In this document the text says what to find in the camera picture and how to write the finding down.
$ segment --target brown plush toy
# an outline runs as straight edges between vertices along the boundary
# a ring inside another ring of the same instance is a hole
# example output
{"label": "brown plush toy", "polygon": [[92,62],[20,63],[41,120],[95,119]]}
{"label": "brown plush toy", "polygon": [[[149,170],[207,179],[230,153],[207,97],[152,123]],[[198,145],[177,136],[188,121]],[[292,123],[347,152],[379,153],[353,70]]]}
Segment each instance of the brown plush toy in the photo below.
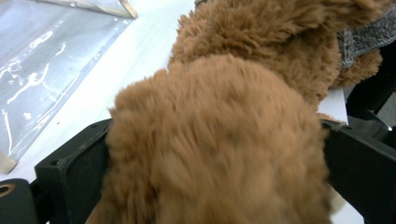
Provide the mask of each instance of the brown plush toy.
{"label": "brown plush toy", "polygon": [[316,111],[331,85],[361,79],[339,76],[336,32],[390,3],[209,0],[183,16],[168,70],[110,111],[111,162],[89,221],[330,223]]}

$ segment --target brown fur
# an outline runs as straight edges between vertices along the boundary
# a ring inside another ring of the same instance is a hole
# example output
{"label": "brown fur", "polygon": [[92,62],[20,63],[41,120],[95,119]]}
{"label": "brown fur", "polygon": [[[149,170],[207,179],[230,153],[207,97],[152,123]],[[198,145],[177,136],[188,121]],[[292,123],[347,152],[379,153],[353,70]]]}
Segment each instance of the brown fur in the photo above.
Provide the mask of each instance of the brown fur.
{"label": "brown fur", "polygon": [[386,0],[216,0],[180,21],[168,71],[123,90],[91,223],[330,223],[316,106],[335,32]]}
{"label": "brown fur", "polygon": [[342,69],[340,75],[330,86],[331,89],[339,89],[353,86],[362,80],[372,77],[378,72],[378,67],[382,62],[379,49],[361,55],[351,67]]}

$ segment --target gray fabric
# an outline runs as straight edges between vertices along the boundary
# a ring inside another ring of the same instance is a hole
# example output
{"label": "gray fabric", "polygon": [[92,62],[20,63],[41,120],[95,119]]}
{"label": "gray fabric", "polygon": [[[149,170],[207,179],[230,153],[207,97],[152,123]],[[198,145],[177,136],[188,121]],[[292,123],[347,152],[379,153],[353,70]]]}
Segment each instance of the gray fabric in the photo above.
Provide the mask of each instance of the gray fabric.
{"label": "gray fabric", "polygon": [[396,39],[396,5],[380,20],[361,29],[345,30],[338,34],[343,67],[350,67],[356,57],[384,47]]}

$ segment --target clear plastic bag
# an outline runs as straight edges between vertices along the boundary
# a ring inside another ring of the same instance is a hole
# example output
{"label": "clear plastic bag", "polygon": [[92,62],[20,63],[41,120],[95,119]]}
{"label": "clear plastic bag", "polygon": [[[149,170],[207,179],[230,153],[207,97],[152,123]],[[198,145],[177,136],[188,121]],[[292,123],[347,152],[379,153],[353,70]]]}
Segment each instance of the clear plastic bag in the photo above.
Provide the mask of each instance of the clear plastic bag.
{"label": "clear plastic bag", "polygon": [[38,0],[52,2],[70,7],[85,7],[88,9],[110,13],[122,17],[137,17],[137,12],[129,0]]}
{"label": "clear plastic bag", "polygon": [[0,172],[9,172],[131,20],[29,0],[0,1],[0,11]]}

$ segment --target white table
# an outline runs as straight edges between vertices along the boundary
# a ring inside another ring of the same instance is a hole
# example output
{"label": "white table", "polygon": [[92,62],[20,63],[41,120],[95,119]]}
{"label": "white table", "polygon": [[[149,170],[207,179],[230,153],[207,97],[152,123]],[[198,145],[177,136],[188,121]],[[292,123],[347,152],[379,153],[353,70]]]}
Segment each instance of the white table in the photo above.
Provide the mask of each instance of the white table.
{"label": "white table", "polygon": [[[34,166],[88,125],[109,119],[108,109],[118,91],[130,83],[151,76],[167,64],[176,40],[177,20],[194,8],[193,1],[133,1],[137,20],[119,36],[98,64],[71,95],[62,109],[38,136],[9,178],[35,179]],[[333,91],[320,111],[347,120],[344,94]],[[333,223],[362,224],[362,217],[347,204],[332,217]]]}

